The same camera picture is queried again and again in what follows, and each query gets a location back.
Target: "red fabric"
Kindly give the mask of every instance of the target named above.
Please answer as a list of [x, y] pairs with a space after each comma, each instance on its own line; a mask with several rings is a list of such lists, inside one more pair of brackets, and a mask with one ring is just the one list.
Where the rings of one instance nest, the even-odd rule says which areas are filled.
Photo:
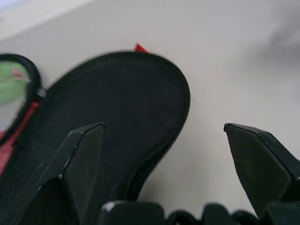
[[148, 53], [139, 43], [136, 43], [135, 52]]
[[[15, 143], [15, 140], [27, 124], [29, 118], [32, 116], [33, 112], [38, 106], [38, 102], [33, 102], [28, 109], [23, 121], [21, 122], [18, 129], [0, 146], [0, 175], [2, 174], [6, 164], [8, 163], [8, 160], [13, 153], [13, 144]], [[5, 134], [5, 131], [0, 132], [0, 138]]]

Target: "green object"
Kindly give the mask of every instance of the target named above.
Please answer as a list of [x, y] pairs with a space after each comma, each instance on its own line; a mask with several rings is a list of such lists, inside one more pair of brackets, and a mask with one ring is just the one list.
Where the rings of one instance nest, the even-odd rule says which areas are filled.
[[19, 98], [30, 82], [24, 66], [17, 62], [0, 61], [0, 105]]

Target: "gray surface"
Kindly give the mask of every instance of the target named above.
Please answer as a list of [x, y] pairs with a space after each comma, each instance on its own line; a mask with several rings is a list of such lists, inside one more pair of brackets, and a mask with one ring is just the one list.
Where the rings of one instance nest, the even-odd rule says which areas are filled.
[[141, 200], [199, 216], [207, 202], [252, 210], [223, 125], [268, 130], [300, 158], [300, 18], [293, 0], [102, 0], [0, 42], [33, 60], [47, 86], [91, 56], [132, 49], [172, 60], [191, 89], [177, 142]]

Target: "white table surface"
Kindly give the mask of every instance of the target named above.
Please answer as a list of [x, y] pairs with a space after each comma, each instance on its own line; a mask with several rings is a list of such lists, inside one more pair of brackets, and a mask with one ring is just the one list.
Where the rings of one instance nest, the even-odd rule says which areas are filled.
[[191, 90], [187, 122], [141, 201], [199, 217], [208, 202], [253, 211], [223, 126], [271, 132], [300, 158], [300, 5], [296, 0], [101, 0], [0, 41], [30, 58], [49, 87], [95, 55], [132, 50], [174, 62]]

